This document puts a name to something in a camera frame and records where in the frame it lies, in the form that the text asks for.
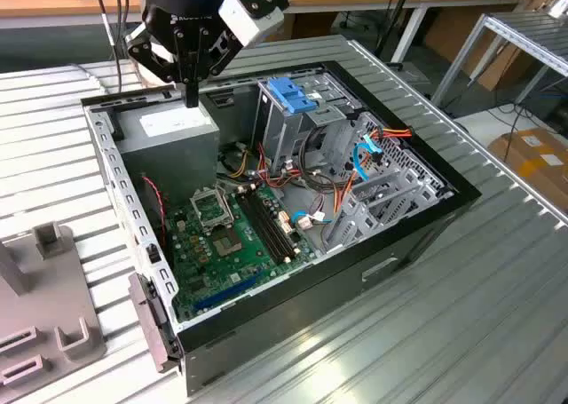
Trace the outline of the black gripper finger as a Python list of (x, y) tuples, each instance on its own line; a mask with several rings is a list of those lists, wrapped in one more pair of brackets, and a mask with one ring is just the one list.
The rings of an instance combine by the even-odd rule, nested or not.
[(125, 37), (127, 54), (164, 83), (174, 83), (186, 107), (192, 106), (192, 75), (184, 57), (168, 60), (153, 50), (146, 23), (140, 23)]
[(216, 37), (205, 28), (201, 31), (191, 81), (191, 107), (199, 104), (200, 83), (210, 76), (220, 75), (242, 48), (242, 43), (227, 26), (222, 26)]

